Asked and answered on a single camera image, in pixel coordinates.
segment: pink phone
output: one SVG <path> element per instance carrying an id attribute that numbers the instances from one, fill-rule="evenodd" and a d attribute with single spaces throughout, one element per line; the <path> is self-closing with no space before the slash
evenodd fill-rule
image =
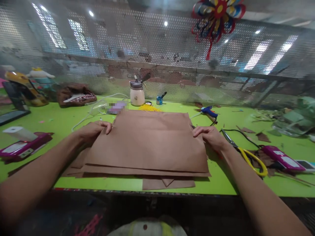
<path id="1" fill-rule="evenodd" d="M 284 152 L 280 151 L 279 148 L 275 146 L 264 146 L 262 151 L 266 153 L 272 160 L 278 161 L 285 167 L 285 171 L 289 172 L 302 172 L 306 169 L 301 166 L 298 162 L 288 157 Z"/>

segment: perforated metal sheet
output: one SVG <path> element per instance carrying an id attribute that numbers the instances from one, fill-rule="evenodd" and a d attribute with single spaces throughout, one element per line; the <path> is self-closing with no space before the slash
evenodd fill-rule
<path id="1" fill-rule="evenodd" d="M 294 105 L 296 95 L 315 95 L 312 89 L 303 93 L 313 86 L 311 76 L 296 79 L 315 74 L 315 33 L 309 29 L 240 21 L 214 44 L 208 66 L 209 44 L 195 41 L 191 18 L 131 10 L 124 1 L 33 4 L 0 4 L 0 63 L 23 73 L 41 67 L 98 94 L 129 94 L 128 81 L 150 71 L 146 98 L 167 91 L 165 99 L 180 102 L 282 106 Z M 117 51 L 124 52 L 121 62 Z"/>

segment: jar lid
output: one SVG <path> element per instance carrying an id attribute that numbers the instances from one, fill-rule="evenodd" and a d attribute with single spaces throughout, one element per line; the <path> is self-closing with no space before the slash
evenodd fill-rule
<path id="1" fill-rule="evenodd" d="M 143 85 L 140 81 L 130 81 L 130 87 L 132 89 L 138 90 L 138 89 L 142 89 Z"/>

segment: paper pinwheel decoration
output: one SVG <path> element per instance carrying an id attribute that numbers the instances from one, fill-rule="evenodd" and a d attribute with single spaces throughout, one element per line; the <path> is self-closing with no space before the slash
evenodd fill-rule
<path id="1" fill-rule="evenodd" d="M 206 60 L 209 60 L 212 44 L 217 43 L 222 34 L 232 33 L 235 21 L 244 16 L 246 6 L 242 2 L 243 0 L 201 0 L 194 5 L 192 16 L 198 22 L 192 27 L 192 33 L 196 35 L 197 42 L 209 39 Z"/>

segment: brown bag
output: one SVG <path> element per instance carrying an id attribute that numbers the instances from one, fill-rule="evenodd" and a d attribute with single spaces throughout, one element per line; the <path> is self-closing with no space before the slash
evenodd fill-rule
<path id="1" fill-rule="evenodd" d="M 73 94 L 76 93 L 83 93 L 92 95 L 92 98 L 89 99 L 82 99 L 80 101 L 71 101 L 71 102 L 64 102 L 65 100 L 72 97 Z M 97 100 L 94 93 L 88 90 L 85 85 L 74 84 L 68 85 L 57 92 L 57 102 L 61 108 L 65 107 L 80 107 L 84 106 L 86 103 L 95 102 Z"/>

